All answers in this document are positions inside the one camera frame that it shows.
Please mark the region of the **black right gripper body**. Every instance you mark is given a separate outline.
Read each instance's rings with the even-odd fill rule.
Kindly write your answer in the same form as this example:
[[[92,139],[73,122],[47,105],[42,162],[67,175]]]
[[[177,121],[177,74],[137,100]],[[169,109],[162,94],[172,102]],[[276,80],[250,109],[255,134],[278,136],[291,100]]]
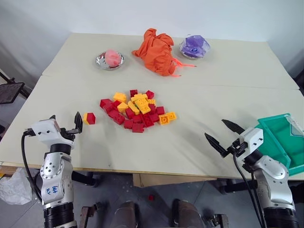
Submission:
[[[246,142],[240,142],[240,139],[236,139],[231,146],[229,146],[222,154],[221,156],[225,158],[227,155],[232,154],[236,157],[239,157],[245,152],[245,149],[247,148]]]

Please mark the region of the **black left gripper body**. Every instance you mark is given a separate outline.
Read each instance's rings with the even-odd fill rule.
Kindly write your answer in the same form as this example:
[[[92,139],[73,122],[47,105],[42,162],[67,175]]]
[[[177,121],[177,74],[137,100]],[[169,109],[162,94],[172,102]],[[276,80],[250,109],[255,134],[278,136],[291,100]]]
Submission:
[[[75,135],[82,133],[82,127],[81,128],[75,128],[72,130],[66,130],[65,128],[60,129],[60,142],[62,144],[74,144]]]

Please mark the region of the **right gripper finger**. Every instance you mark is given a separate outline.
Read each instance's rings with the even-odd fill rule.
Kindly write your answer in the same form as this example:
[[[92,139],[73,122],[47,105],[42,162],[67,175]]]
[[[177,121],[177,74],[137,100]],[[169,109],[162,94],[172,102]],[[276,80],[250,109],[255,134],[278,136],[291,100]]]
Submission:
[[[209,144],[217,151],[219,152],[219,154],[221,156],[227,156],[228,154],[228,151],[226,149],[224,149],[220,143],[215,139],[213,138],[211,135],[207,134],[207,133],[204,133],[207,141],[209,142]]]
[[[221,121],[224,123],[224,125],[228,129],[230,129],[234,133],[242,134],[245,131],[241,126],[239,126],[238,124],[236,124],[232,121],[229,121],[229,120],[226,120],[226,119],[222,119]]]

